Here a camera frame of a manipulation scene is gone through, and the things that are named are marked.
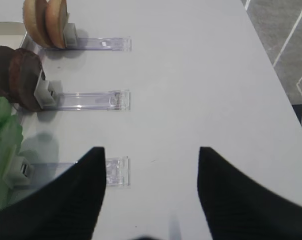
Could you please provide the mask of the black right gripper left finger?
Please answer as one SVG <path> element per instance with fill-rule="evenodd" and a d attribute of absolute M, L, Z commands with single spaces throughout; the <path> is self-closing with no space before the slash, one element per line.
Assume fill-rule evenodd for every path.
<path fill-rule="evenodd" d="M 0 240 L 90 240 L 106 180 L 105 150 L 93 147 L 54 181 L 0 210 Z"/>

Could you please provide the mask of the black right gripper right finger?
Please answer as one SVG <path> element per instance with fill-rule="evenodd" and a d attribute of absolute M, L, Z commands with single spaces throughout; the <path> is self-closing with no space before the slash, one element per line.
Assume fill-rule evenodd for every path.
<path fill-rule="evenodd" d="M 201 147 L 197 192 L 214 240 L 302 240 L 302 206 Z"/>

